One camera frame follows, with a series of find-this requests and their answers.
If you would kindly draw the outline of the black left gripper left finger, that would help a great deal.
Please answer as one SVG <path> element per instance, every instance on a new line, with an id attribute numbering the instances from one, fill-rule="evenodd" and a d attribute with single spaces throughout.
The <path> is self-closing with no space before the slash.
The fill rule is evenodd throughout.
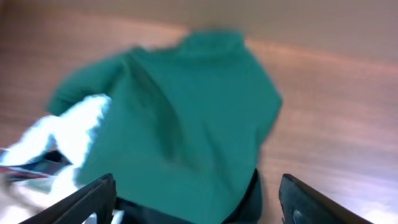
<path id="1" fill-rule="evenodd" d="M 108 173 L 21 224 L 81 224 L 92 214 L 99 224 L 110 224 L 115 201 L 116 182 Z"/>

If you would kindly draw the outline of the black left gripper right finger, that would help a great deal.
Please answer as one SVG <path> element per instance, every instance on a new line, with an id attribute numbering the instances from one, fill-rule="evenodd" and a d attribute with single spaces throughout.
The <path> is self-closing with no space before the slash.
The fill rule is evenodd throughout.
<path id="1" fill-rule="evenodd" d="M 291 174 L 282 176 L 283 224 L 371 224 Z"/>

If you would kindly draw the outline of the dark green cloth garment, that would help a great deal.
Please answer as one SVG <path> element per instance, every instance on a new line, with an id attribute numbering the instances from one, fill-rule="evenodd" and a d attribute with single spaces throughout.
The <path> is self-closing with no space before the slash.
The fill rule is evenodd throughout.
<path id="1" fill-rule="evenodd" d="M 118 197 L 190 223 L 222 223 L 244 198 L 282 99 L 235 30 L 196 30 L 73 72 L 47 111 L 86 96 L 110 104 L 80 184 L 110 173 Z"/>

